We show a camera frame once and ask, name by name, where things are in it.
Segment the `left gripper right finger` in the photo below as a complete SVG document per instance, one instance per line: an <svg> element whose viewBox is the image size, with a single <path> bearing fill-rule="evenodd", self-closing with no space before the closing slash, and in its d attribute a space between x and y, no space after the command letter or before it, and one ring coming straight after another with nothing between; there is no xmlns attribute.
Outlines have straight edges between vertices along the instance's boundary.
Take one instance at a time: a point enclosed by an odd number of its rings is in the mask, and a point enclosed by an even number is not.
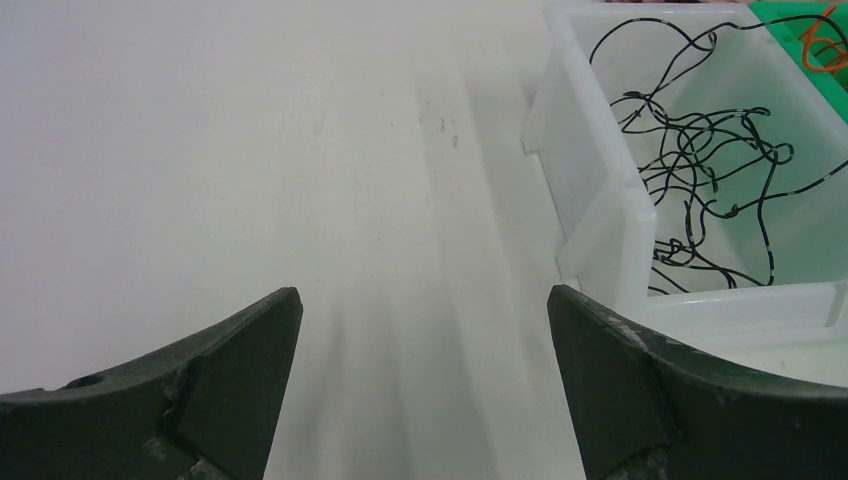
<svg viewBox="0 0 848 480"><path fill-rule="evenodd" d="M547 312L589 479L843 479L847 391L639 325L567 285Z"/></svg>

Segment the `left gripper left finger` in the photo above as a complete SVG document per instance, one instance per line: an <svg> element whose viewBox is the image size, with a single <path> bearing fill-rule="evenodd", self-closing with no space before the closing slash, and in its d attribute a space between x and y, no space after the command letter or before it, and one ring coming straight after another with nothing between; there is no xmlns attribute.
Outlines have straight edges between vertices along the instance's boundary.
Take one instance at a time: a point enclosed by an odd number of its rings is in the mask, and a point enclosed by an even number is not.
<svg viewBox="0 0 848 480"><path fill-rule="evenodd" d="M260 479L303 305L279 289L231 317L57 390L1 398L5 479Z"/></svg>

